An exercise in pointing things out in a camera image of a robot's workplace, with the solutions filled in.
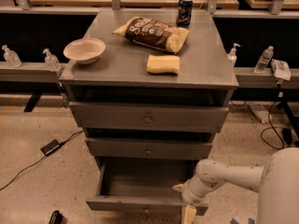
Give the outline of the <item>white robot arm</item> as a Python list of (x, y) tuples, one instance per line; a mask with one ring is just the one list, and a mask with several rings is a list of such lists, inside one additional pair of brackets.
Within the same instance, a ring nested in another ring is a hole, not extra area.
[(257, 224), (299, 223), (299, 148), (281, 149), (264, 166), (234, 166), (204, 159), (194, 175), (173, 187), (183, 200), (182, 224), (192, 224), (195, 207), (226, 183), (259, 194)]

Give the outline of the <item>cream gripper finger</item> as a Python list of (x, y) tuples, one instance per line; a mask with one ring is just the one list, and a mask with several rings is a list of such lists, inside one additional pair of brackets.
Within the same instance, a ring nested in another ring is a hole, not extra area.
[(192, 205), (182, 207), (181, 224), (192, 224), (196, 215), (196, 208)]

